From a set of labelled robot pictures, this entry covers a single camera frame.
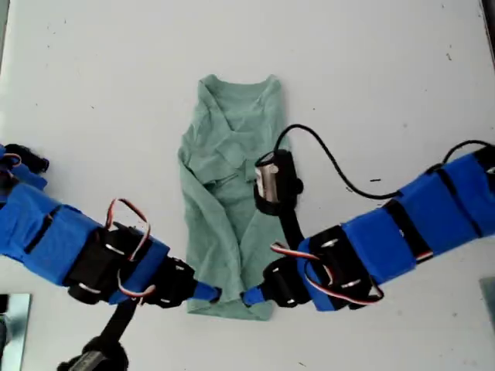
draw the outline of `blue foam padding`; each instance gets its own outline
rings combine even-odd
[[[309,238],[306,238],[303,240],[298,247],[298,251],[302,251],[303,253],[310,253],[309,251]],[[322,293],[321,291],[316,290],[309,282],[306,280],[305,276],[305,265],[307,259],[303,257],[298,257],[296,258],[297,260],[297,271],[299,272],[299,275],[302,277],[302,282],[304,282],[304,285],[306,286],[306,289],[308,290],[309,296],[312,299],[313,304],[316,307],[316,310],[318,311],[334,311],[335,308],[332,305],[332,302],[330,301],[329,297]],[[311,264],[307,264],[306,266],[306,272],[308,273],[309,277],[315,281],[318,284],[321,284],[321,281],[318,279],[316,276],[315,271],[312,269]]]
[[[473,226],[436,172],[419,176],[401,192],[403,196],[396,200],[435,254],[477,238]]]
[[[376,209],[342,225],[357,256],[378,284],[404,274],[416,259],[392,217]]]
[[[100,227],[79,210],[63,206],[43,238],[30,254],[25,255],[24,265],[48,281],[63,285],[88,236]]]
[[[485,170],[473,155],[465,155],[444,166],[457,194],[484,236],[495,233],[495,195],[490,191]]]
[[[148,283],[155,274],[163,259],[169,253],[170,248],[164,243],[151,238],[152,245],[149,247],[145,257],[139,262],[138,266],[132,272],[131,277],[122,283],[124,288],[129,291],[143,292],[148,288]],[[116,291],[108,301],[108,304],[117,304],[128,300],[129,296]]]
[[[198,282],[192,299],[207,300],[212,301],[218,298],[219,291],[217,288],[204,284],[203,282]]]
[[[266,301],[266,299],[263,296],[263,292],[261,292],[261,289],[258,286],[254,286],[253,288],[250,288],[249,290],[244,292],[244,294],[242,295],[242,301],[246,305],[251,306],[262,303]]]
[[[60,203],[32,186],[16,185],[0,209],[0,254],[22,260],[45,216],[58,206]]]

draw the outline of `black cable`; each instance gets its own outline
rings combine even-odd
[[[115,343],[120,340],[127,328],[129,322],[132,320],[136,308],[138,307],[138,300],[128,299],[123,301],[115,309],[114,314],[111,316],[110,321],[101,332],[99,336],[103,343]]]
[[[299,244],[304,240],[302,235],[301,226],[297,220],[295,209],[293,207],[287,207],[279,215],[280,224],[282,225],[282,231],[284,232],[285,239],[291,250],[297,250]]]
[[[308,131],[315,139],[318,141],[319,145],[322,146],[323,151],[325,151],[326,155],[330,159],[330,161],[333,164],[333,167],[339,174],[340,178],[346,183],[346,185],[351,188],[355,193],[357,193],[360,196],[366,197],[367,199],[391,199],[392,197],[400,196],[401,193],[399,191],[395,191],[392,193],[387,193],[386,195],[373,195],[371,193],[367,193],[364,191],[361,191],[358,189],[353,183],[350,182],[350,180],[344,175],[342,169],[340,168],[339,164],[337,163],[336,159],[333,157],[333,155],[330,153],[330,150],[326,147],[325,143],[323,140],[319,137],[319,135],[311,128],[308,128],[305,125],[301,124],[293,124],[289,125],[285,130],[278,136],[277,142],[275,143],[275,148],[274,152],[278,150],[278,147],[280,147],[280,144],[282,143],[282,139],[285,137],[285,135],[291,131],[292,129],[302,129],[304,131]]]
[[[459,143],[458,145],[455,145],[452,148],[450,148],[450,150],[447,152],[447,155],[445,155],[445,157],[442,161],[442,165],[445,165],[449,161],[450,156],[452,156],[452,154],[455,151],[457,151],[458,149],[460,149],[466,145],[484,145],[485,147],[493,147],[493,145],[491,143],[488,143],[487,141],[479,141],[477,139],[471,139],[468,141],[463,141],[462,143]]]
[[[8,332],[9,329],[7,328],[7,323],[5,322],[3,316],[1,316],[0,317],[0,362],[2,361],[3,351],[5,349],[5,346],[7,345]]]

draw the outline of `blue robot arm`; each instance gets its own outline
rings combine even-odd
[[[323,143],[314,131],[307,131]],[[362,308],[384,297],[380,284],[495,233],[495,147],[481,141],[467,141],[470,143],[485,147],[448,162],[451,151],[441,164],[404,188],[381,196],[356,190],[323,144],[338,173],[355,192],[390,200],[309,238],[303,237],[294,211],[302,183],[292,155],[275,146],[273,153],[257,163],[254,197],[260,211],[280,218],[290,249],[272,245],[287,257],[265,269],[265,281],[243,293],[244,303],[274,300],[291,308],[311,300],[319,311]]]
[[[102,226],[43,193],[45,179],[19,155],[0,147],[0,158],[0,254],[87,304],[140,298],[171,308],[189,298],[219,299],[221,290],[194,280],[164,243],[119,223]]]

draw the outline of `white surface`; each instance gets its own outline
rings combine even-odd
[[[99,221],[112,197],[128,197],[185,257],[176,152],[199,78],[276,74],[288,123],[315,128],[357,185],[389,192],[456,142],[495,139],[480,16],[477,0],[14,1],[3,138],[51,160],[51,195]],[[345,190],[311,138],[292,142],[306,234],[376,206]],[[257,323],[144,307],[123,343],[132,370],[493,370],[477,281],[495,274],[494,261],[493,239],[473,243],[386,284],[385,301],[356,312],[306,305]],[[11,260],[0,272],[0,291],[33,293],[24,371],[55,369],[111,314]]]

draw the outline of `cloth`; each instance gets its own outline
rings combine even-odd
[[[268,320],[271,303],[246,308],[240,293],[263,281],[270,250],[285,241],[278,218],[256,210],[254,163],[273,150],[284,128],[282,87],[274,76],[234,84],[199,82],[193,122],[179,150],[189,227],[187,263],[196,279],[223,289],[218,303],[189,301],[190,313]]]

